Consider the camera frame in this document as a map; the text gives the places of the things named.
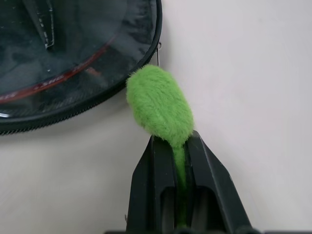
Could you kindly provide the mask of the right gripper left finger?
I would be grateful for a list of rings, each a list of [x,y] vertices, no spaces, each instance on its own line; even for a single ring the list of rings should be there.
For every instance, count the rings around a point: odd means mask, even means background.
[[[126,233],[171,234],[175,212],[173,151],[168,142],[152,136],[132,175]]]

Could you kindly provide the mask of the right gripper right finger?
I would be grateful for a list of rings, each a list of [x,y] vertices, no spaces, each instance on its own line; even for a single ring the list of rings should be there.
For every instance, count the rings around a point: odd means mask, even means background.
[[[197,131],[186,146],[193,172],[191,228],[201,234],[251,234],[253,227],[228,170]]]

